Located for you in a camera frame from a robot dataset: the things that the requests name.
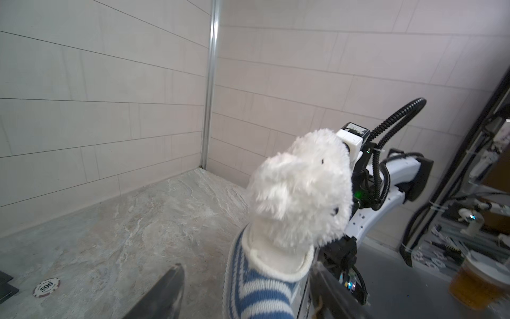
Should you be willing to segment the blue white striped knit sweater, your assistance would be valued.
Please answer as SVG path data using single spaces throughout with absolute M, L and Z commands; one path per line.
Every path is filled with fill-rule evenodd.
M 249 246 L 247 225 L 232 242 L 223 285 L 223 318 L 295 318 L 292 305 L 308 276 L 315 249 L 309 248 L 294 273 L 279 273 L 264 264 Z

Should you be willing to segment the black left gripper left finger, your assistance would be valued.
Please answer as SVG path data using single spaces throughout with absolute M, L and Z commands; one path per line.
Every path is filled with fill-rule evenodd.
M 184 294 L 185 270 L 182 264 L 174 264 L 123 319 L 179 318 Z

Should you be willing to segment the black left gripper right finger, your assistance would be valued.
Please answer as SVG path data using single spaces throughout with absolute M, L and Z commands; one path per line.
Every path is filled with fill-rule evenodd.
M 314 263 L 309 284 L 315 310 L 312 318 L 369 319 L 371 315 L 350 292 L 324 267 Z

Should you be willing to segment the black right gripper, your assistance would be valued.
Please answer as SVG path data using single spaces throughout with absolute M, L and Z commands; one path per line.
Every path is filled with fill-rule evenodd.
M 359 304 L 367 303 L 367 287 L 355 266 L 357 261 L 356 238 L 343 236 L 341 239 L 328 243 L 320 250 L 320 261 Z

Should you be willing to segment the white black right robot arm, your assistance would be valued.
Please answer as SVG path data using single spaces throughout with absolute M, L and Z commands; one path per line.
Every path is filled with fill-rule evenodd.
M 424 191 L 434 161 L 418 152 L 390 149 L 379 164 L 381 197 L 375 189 L 373 169 L 367 166 L 353 174 L 354 206 L 345 235 L 320 250 L 319 260 L 332 275 L 364 305 L 368 292 L 356 269 L 357 249 L 377 222 L 397 207 L 417 200 Z

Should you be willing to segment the white plush teddy bear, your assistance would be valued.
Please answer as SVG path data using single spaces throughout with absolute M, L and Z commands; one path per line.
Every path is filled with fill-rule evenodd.
M 349 150 L 331 130 L 310 132 L 267 158 L 248 191 L 242 246 L 249 265 L 296 282 L 308 274 L 314 249 L 345 233 L 353 207 Z

